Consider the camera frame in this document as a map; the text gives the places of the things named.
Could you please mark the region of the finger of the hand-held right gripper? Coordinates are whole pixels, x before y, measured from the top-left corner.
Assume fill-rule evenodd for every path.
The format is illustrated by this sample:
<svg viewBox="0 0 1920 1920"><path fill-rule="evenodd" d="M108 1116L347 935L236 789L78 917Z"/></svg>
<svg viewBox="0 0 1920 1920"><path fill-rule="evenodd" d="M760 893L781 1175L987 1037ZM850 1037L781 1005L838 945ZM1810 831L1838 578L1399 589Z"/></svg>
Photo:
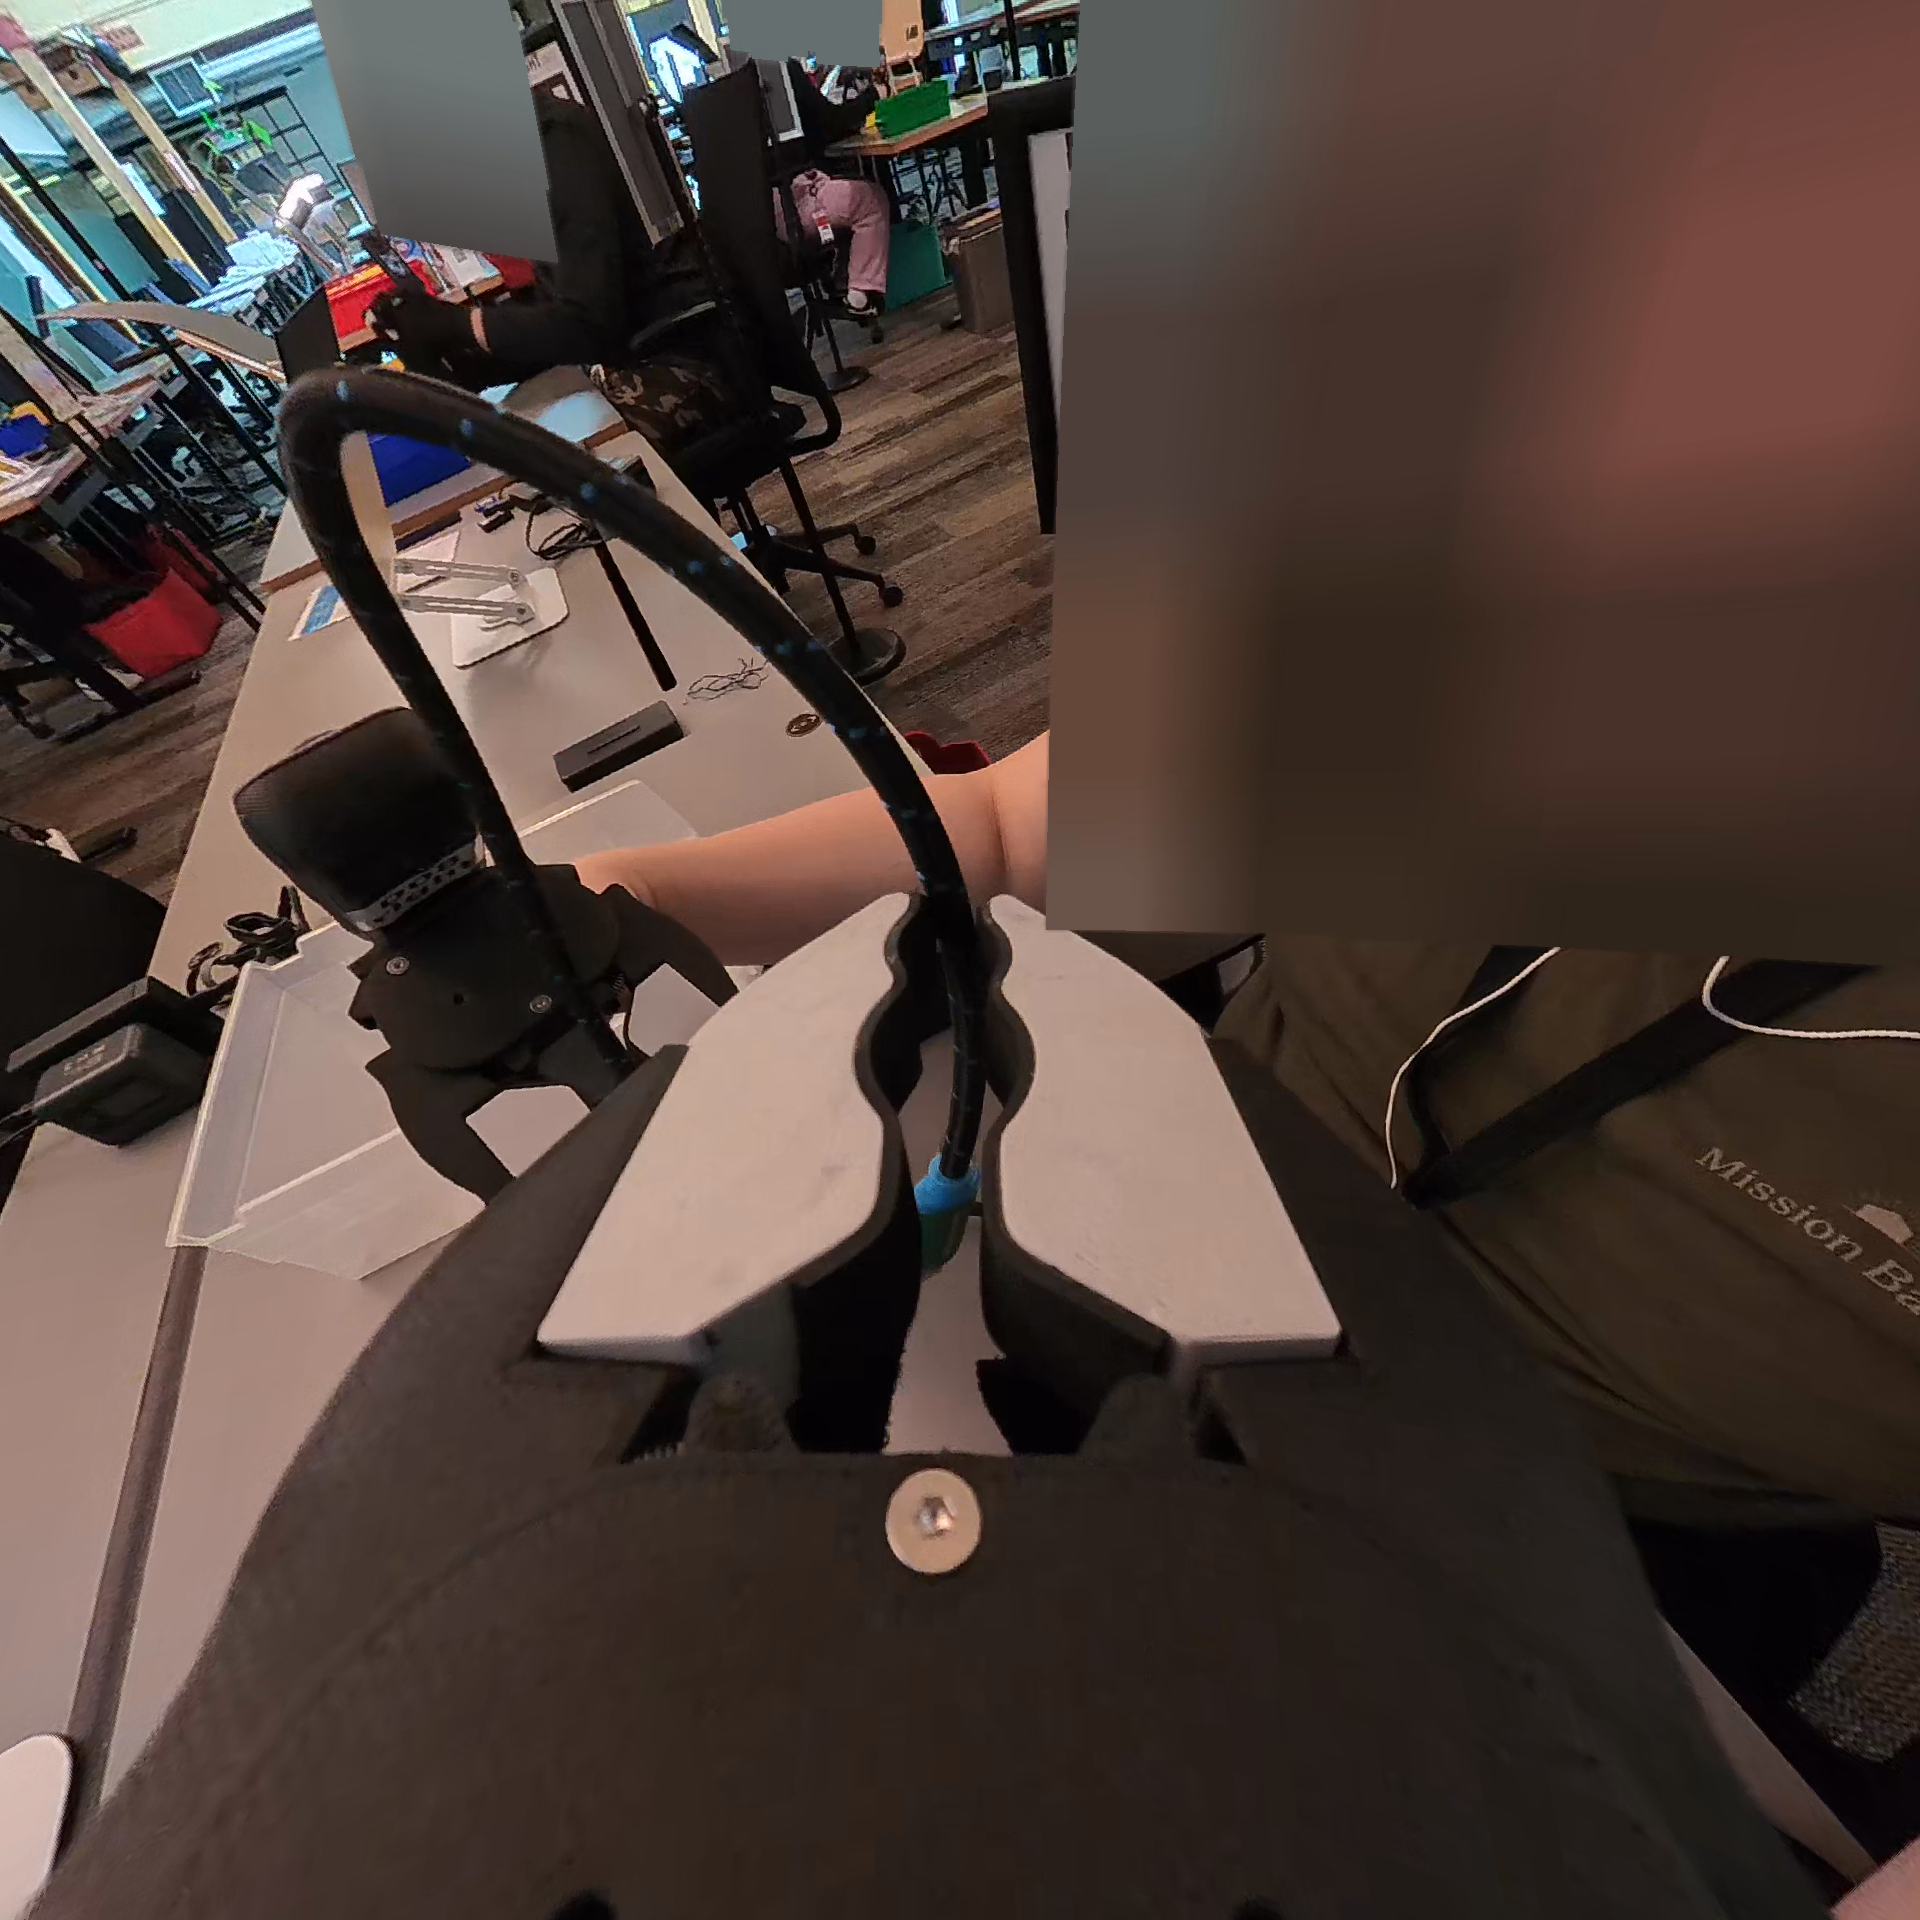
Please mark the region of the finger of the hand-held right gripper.
<svg viewBox="0 0 1920 1920"><path fill-rule="evenodd" d="M715 999L702 986L678 968L659 963L632 986L620 1017L620 1038L635 1048L635 1053L656 1053L659 1048L688 1041L712 1016Z"/></svg>
<svg viewBox="0 0 1920 1920"><path fill-rule="evenodd" d="M466 1116L466 1134L473 1141L473 1153L502 1166L502 1172L485 1172L481 1187L502 1187L515 1180L588 1116L590 1107L568 1086L496 1092L496 1098Z"/></svg>

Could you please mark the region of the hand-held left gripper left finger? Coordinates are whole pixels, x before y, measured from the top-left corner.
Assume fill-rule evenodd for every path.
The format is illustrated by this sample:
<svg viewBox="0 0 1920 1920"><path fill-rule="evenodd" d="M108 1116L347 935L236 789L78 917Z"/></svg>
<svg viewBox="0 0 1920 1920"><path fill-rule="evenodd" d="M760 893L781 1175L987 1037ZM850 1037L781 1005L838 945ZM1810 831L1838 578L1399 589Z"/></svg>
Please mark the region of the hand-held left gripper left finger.
<svg viewBox="0 0 1920 1920"><path fill-rule="evenodd" d="M536 1346L747 1374L799 1443L880 1443L920 1305L899 1107L920 1075L915 908L880 895L687 1041Z"/></svg>

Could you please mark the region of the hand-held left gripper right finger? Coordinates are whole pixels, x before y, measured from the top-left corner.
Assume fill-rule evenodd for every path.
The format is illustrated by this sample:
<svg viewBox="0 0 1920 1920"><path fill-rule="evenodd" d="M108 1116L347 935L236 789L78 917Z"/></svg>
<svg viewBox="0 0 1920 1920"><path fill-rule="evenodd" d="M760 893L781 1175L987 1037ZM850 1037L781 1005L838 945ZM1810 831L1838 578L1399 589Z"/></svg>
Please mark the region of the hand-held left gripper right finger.
<svg viewBox="0 0 1920 1920"><path fill-rule="evenodd" d="M1036 908L983 908L997 1116L983 1156L983 1314L1006 1365L1090 1419L1133 1375L1341 1353L1209 1037L1156 981Z"/></svg>

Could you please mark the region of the clear plastic organizer box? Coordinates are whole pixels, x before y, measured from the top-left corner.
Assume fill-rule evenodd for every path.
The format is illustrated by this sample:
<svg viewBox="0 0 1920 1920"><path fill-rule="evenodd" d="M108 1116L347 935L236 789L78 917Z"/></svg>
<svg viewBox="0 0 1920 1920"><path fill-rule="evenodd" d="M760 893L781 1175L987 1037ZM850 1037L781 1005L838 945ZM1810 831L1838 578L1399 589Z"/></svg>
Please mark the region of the clear plastic organizer box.
<svg viewBox="0 0 1920 1920"><path fill-rule="evenodd" d="M641 780L523 826L529 854L553 863L693 836ZM326 922L290 962L239 977L184 1156L172 1249L364 1281L481 1213L403 1141L367 1072L381 1038L350 1017L350 962L364 953L358 935Z"/></svg>

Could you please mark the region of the person's right forearm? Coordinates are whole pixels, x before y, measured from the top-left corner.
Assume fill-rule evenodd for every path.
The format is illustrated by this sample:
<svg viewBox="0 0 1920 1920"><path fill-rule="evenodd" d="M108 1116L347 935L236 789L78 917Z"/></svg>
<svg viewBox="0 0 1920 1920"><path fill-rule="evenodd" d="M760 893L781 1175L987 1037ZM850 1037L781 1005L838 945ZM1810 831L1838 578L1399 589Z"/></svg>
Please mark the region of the person's right forearm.
<svg viewBox="0 0 1920 1920"><path fill-rule="evenodd" d="M977 905L1044 905L1048 747L1042 730L984 769L924 786ZM874 898L915 889L872 789L705 839L596 851L576 871L674 920L727 968L777 963Z"/></svg>

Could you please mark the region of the black flat box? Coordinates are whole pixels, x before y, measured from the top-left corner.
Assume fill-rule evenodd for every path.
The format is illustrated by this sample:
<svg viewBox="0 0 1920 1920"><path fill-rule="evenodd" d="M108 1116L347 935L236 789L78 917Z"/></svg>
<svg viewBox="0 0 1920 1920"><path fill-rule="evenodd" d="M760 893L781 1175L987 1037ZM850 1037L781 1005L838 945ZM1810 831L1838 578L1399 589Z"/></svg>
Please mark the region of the black flat box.
<svg viewBox="0 0 1920 1920"><path fill-rule="evenodd" d="M650 701L648 708L639 708L609 722L606 729L559 750L553 754L553 765L565 790L576 793L600 780L609 780L612 774L635 766L635 760L644 760L648 754L662 751L666 747L674 747L679 741L684 726L674 708L666 701Z"/></svg>

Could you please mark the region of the black power adapter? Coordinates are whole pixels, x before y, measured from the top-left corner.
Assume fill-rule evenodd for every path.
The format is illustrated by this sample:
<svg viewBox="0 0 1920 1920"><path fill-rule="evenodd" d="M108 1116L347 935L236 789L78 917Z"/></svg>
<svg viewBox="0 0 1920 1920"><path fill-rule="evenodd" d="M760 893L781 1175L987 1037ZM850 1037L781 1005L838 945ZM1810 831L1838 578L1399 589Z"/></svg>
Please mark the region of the black power adapter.
<svg viewBox="0 0 1920 1920"><path fill-rule="evenodd" d="M8 1057L24 1104L2 1116L2 1143L36 1125L126 1147L206 1092L232 981L182 995L143 977L49 1028Z"/></svg>

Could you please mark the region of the person's olive green shirt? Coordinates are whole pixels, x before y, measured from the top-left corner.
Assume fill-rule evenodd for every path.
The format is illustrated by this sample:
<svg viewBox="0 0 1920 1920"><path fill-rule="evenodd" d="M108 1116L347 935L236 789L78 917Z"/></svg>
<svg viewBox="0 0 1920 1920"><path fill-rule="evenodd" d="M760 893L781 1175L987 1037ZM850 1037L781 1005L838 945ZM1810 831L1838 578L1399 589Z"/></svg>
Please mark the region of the person's olive green shirt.
<svg viewBox="0 0 1920 1920"><path fill-rule="evenodd" d="M1916 1520L1916 962L1769 1013L1750 962L1269 938L1217 1037L1416 1172L1665 1016L1716 1051L1433 1207L1660 1508Z"/></svg>

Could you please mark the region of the red storage bin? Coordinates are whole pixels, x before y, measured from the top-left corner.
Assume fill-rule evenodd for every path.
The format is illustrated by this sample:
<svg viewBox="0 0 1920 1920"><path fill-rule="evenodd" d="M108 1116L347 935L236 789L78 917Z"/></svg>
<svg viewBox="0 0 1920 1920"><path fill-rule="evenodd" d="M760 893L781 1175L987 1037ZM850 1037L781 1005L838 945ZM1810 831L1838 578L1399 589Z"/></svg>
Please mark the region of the red storage bin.
<svg viewBox="0 0 1920 1920"><path fill-rule="evenodd" d="M84 620L105 656L136 681L161 681L199 666L224 624L220 608L179 572L161 569L132 595L117 595Z"/></svg>

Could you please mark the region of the grey trash bin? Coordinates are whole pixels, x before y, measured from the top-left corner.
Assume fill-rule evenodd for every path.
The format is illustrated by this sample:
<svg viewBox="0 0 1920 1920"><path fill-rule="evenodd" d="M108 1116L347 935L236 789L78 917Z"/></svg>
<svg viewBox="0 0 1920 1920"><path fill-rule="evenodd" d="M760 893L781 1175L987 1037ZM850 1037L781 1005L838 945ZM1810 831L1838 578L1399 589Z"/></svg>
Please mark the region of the grey trash bin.
<svg viewBox="0 0 1920 1920"><path fill-rule="evenodd" d="M980 206L965 218L948 218L936 229L945 278L954 296L954 326L987 338L1015 323L1015 289L997 203Z"/></svg>

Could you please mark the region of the black mesh office chair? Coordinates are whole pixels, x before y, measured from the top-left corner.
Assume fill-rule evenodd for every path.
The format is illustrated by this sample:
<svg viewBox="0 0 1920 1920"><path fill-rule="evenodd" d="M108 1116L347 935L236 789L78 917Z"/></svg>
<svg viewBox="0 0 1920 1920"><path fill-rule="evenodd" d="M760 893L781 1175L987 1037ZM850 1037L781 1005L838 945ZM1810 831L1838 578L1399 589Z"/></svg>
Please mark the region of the black mesh office chair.
<svg viewBox="0 0 1920 1920"><path fill-rule="evenodd" d="M1893 1764L1916 1747L1916 1528L1881 1526L1881 1571L1792 1710L1847 1755Z"/></svg>

